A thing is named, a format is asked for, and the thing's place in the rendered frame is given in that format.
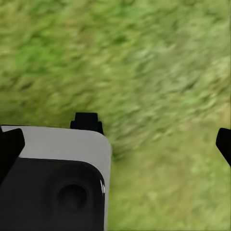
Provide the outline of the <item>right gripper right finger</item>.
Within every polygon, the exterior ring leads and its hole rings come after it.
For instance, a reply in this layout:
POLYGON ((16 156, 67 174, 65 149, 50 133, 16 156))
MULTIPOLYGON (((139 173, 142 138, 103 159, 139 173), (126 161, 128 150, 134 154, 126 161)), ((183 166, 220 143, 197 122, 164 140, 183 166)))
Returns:
POLYGON ((218 131, 216 146, 231 166, 231 130, 220 128, 218 131))

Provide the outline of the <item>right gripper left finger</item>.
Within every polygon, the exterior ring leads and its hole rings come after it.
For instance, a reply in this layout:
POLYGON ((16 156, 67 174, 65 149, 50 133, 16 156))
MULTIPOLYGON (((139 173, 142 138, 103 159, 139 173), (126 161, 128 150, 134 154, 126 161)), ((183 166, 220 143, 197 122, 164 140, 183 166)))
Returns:
POLYGON ((21 128, 0 133, 0 186, 25 147, 21 128))

